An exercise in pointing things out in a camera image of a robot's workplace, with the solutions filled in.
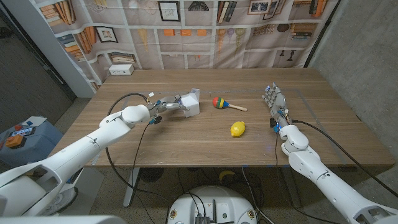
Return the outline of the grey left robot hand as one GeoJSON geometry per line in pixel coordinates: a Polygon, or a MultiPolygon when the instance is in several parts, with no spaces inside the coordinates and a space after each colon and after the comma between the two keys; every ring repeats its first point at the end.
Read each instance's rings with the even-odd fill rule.
{"type": "Polygon", "coordinates": [[[159,113],[167,110],[189,111],[190,109],[183,105],[181,98],[181,95],[166,96],[155,103],[148,103],[146,107],[149,110],[150,116],[157,116],[159,113]]]}

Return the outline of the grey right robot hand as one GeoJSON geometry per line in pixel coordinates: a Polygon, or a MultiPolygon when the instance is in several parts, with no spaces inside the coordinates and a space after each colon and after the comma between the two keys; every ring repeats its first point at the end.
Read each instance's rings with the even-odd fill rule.
{"type": "Polygon", "coordinates": [[[265,89],[265,94],[262,95],[262,99],[269,107],[271,117],[276,120],[281,128],[290,125],[291,119],[288,118],[289,110],[287,109],[285,96],[275,82],[272,86],[268,86],[265,89]]]}

